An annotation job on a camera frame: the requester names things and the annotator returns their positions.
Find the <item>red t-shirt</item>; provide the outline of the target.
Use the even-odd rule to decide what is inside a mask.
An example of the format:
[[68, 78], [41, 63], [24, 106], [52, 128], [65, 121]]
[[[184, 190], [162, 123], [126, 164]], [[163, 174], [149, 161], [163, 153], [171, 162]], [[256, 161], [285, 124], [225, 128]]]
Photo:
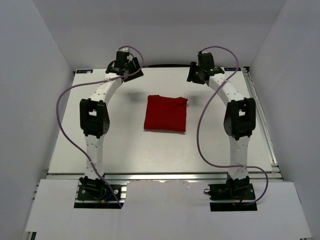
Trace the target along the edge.
[[184, 133], [187, 124], [187, 103], [188, 99], [184, 97], [149, 95], [144, 129]]

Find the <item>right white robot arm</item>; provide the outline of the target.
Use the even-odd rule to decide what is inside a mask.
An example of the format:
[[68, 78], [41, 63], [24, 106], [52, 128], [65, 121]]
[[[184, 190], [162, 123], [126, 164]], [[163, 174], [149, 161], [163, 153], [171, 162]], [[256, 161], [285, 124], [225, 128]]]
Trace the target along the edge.
[[[250, 97], [243, 96], [226, 78], [225, 72], [216, 67], [214, 57], [210, 52], [199, 51], [197, 62], [191, 62], [188, 82], [207, 85], [214, 90], [213, 95], [206, 103], [196, 129], [196, 145], [200, 157], [208, 165], [215, 168], [228, 169], [225, 188], [226, 195], [236, 200], [244, 193], [244, 186], [250, 182], [247, 162], [248, 145], [250, 137], [256, 128], [256, 101]], [[226, 111], [223, 120], [223, 128], [229, 137], [230, 161], [229, 165], [216, 165], [205, 159], [200, 148], [200, 126], [204, 113], [215, 96], [219, 96]]]

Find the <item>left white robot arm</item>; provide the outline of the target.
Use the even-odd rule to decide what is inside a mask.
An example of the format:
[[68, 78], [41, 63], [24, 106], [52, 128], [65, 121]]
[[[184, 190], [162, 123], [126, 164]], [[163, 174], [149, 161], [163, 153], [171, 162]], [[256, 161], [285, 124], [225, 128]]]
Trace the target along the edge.
[[80, 128], [86, 141], [86, 153], [90, 157], [84, 174], [88, 179], [99, 180], [104, 175], [103, 143], [110, 128], [107, 106], [112, 96], [123, 83], [143, 75], [138, 58], [130, 53], [128, 47], [123, 47], [107, 66], [104, 82], [89, 98], [80, 101]]

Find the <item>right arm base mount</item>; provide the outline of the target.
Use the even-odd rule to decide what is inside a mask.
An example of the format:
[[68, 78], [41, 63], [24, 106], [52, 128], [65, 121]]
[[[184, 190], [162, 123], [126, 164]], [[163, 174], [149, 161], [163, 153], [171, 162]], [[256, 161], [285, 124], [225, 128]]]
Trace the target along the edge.
[[203, 190], [209, 196], [211, 212], [255, 212], [258, 210], [255, 191], [250, 178], [233, 180], [228, 177], [225, 183], [209, 184]]

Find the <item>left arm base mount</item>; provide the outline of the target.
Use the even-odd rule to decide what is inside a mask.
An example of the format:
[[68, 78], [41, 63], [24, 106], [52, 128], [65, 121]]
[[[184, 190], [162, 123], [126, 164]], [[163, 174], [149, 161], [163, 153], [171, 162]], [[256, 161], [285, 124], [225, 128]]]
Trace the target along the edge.
[[111, 184], [109, 188], [101, 179], [80, 177], [76, 191], [75, 209], [121, 209], [123, 186]]

